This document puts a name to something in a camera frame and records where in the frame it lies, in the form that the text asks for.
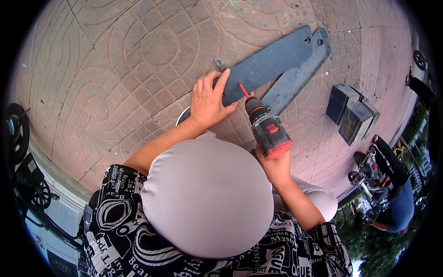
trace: red drill bit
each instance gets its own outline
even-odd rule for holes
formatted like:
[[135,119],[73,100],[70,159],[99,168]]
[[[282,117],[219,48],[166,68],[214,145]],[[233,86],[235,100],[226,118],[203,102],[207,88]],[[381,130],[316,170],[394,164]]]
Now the red drill bit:
[[243,87],[242,84],[238,83],[238,85],[240,86],[240,88],[241,88],[241,90],[243,91],[243,93],[246,95],[246,98],[251,97],[251,96],[246,92],[246,90],[245,90],[245,88]]

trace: wheel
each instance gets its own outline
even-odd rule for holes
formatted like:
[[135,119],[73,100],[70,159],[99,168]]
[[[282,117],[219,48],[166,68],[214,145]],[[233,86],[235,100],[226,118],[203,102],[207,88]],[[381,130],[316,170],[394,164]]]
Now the wheel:
[[45,180],[43,180],[39,185],[34,198],[32,198],[32,202],[41,211],[47,209],[51,204],[51,190],[49,189],[48,183],[46,183]]
[[358,166],[360,166],[360,164],[363,163],[365,158],[366,158],[366,154],[363,152],[358,151],[358,152],[354,153],[354,161]]
[[11,103],[6,109],[7,119],[17,122],[17,137],[9,148],[10,162],[13,165],[19,164],[26,156],[29,145],[29,121],[24,109],[16,103]]
[[351,183],[353,183],[355,177],[358,176],[358,172],[357,171],[351,171],[348,173],[348,179]]
[[420,50],[414,50],[414,61],[416,62],[418,68],[426,71],[426,59]]

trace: person in blue shirt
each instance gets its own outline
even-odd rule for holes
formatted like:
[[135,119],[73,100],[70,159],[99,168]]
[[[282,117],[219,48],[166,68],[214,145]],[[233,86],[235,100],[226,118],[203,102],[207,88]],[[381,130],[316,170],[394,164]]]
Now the person in blue shirt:
[[[383,224],[370,220],[369,224],[375,228],[390,233],[400,233],[404,235],[408,231],[408,224],[414,215],[414,199],[412,192],[411,178],[404,166],[394,155],[389,145],[378,135],[373,138],[373,143],[377,146],[375,161],[381,172],[388,175],[394,187],[399,187],[398,196],[391,201],[392,224]],[[385,162],[383,154],[388,160],[391,168]]]

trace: blue shirt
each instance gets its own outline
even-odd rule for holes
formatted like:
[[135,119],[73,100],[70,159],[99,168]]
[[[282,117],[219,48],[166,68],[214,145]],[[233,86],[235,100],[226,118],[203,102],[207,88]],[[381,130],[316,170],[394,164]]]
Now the blue shirt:
[[411,178],[403,186],[397,198],[391,202],[393,224],[387,229],[390,233],[398,233],[411,221],[414,215],[414,198],[412,192]]

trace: hand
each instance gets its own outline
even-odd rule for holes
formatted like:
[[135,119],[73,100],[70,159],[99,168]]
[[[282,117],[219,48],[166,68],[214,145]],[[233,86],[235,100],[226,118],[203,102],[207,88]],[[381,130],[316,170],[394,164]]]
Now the hand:
[[[196,120],[205,129],[220,122],[237,108],[238,101],[227,107],[222,104],[223,90],[229,74],[229,69],[226,69],[223,74],[212,71],[194,84],[190,118]],[[216,77],[220,78],[215,88],[212,89]]]
[[257,159],[263,167],[268,180],[276,189],[278,186],[292,183],[291,170],[289,169],[289,160],[291,158],[289,151],[274,160],[266,160],[263,151],[257,144],[255,147],[255,154],[257,155]]

